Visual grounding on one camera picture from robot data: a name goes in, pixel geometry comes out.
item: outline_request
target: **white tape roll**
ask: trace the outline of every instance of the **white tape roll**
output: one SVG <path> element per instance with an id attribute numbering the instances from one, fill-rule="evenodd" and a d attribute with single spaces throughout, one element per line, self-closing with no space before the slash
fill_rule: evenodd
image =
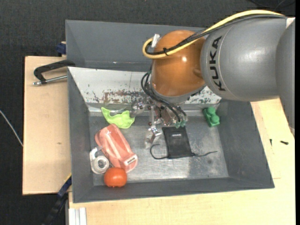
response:
<path id="1" fill-rule="evenodd" d="M 104 156 L 96 157 L 91 164 L 92 171 L 96 174 L 105 173 L 109 167 L 109 161 Z"/>

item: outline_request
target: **lime green object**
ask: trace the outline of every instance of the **lime green object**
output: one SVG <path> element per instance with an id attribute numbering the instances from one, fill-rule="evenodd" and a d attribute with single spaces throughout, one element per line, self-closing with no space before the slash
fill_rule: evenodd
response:
<path id="1" fill-rule="evenodd" d="M 105 118 L 105 120 L 109 123 L 109 124 L 115 124 L 117 125 L 118 128 L 130 128 L 130 126 L 133 124 L 133 122 L 135 121 L 135 118 L 131 118 L 130 117 L 130 112 L 129 111 L 125 111 L 122 112 L 121 114 L 117 114 L 114 116 L 110 115 L 110 110 L 102 107 L 102 114 Z"/>
<path id="2" fill-rule="evenodd" d="M 210 127 L 214 127 L 220 124 L 220 118 L 216 114 L 216 109 L 214 107 L 205 108 L 203 110 L 203 114 Z"/>

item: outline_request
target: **metal clamp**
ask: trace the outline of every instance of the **metal clamp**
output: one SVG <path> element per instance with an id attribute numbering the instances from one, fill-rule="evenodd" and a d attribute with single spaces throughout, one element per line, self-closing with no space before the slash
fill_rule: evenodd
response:
<path id="1" fill-rule="evenodd" d="M 55 62 L 55 63 L 51 63 L 51 64 L 47 64 L 41 67 L 37 67 L 33 74 L 35 77 L 37 77 L 37 79 L 39 80 L 38 82 L 34 82 L 33 85 L 41 85 L 41 84 L 46 84 L 49 82 L 54 82 L 60 79 L 64 79 L 67 78 L 67 75 L 64 76 L 59 76 L 59 77 L 55 77 L 55 78 L 50 78 L 50 79 L 45 79 L 44 76 L 42 75 L 42 73 L 44 72 L 48 72 L 48 71 L 52 71 L 58 68 L 63 68 L 63 67 L 75 67 L 75 63 L 70 61 L 70 60 L 63 60 L 60 62 Z"/>

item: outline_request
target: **gray bin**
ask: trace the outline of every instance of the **gray bin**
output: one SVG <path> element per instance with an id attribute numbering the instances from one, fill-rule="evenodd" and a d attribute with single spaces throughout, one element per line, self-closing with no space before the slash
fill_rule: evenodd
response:
<path id="1" fill-rule="evenodd" d="M 199 30 L 199 28 L 81 21 L 67 21 L 66 27 L 69 60 L 84 68 L 125 71 L 149 69 L 151 61 L 143 57 L 141 47 L 154 33 L 165 34 L 177 29 Z M 68 96 L 75 203 L 274 187 L 250 103 L 227 100 L 221 100 L 218 104 L 217 112 L 221 124 L 213 128 L 208 127 L 201 113 L 201 109 L 208 104 L 199 104 L 196 115 L 192 111 L 195 108 L 187 106 L 188 112 L 192 114 L 187 123 L 192 151 L 195 153 L 218 151 L 202 159 L 196 157 L 164 159 L 158 164 L 157 160 L 151 159 L 149 150 L 136 142 L 142 140 L 142 132 L 146 132 L 149 127 L 148 114 L 137 117 L 132 127 L 122 132 L 132 150 L 139 156 L 140 166 L 128 174 L 128 184 L 125 187 L 106 187 L 102 183 L 103 178 L 97 177 L 91 171 L 89 152 L 96 146 L 94 134 L 108 124 L 101 116 L 100 109 L 91 109 L 91 104 L 86 102 L 83 91 L 80 85 L 76 84 L 70 69 Z M 148 159 L 149 168 L 142 165 L 142 159 Z M 164 165 L 168 166 L 169 170 L 164 171 Z M 155 166 L 162 174 L 156 178 L 149 172 Z M 184 175 L 176 173 L 176 168 L 184 171 Z"/>

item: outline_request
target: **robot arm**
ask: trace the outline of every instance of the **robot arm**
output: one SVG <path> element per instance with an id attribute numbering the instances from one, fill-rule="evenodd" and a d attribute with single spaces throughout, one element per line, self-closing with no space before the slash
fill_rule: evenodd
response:
<path id="1" fill-rule="evenodd" d="M 154 52 L 147 52 L 149 39 L 143 53 L 153 59 L 153 93 L 178 104 L 205 83 L 231 100 L 280 97 L 294 129 L 295 20 L 287 25 L 289 21 L 278 13 L 252 10 L 190 36 L 182 31 L 166 34 Z"/>

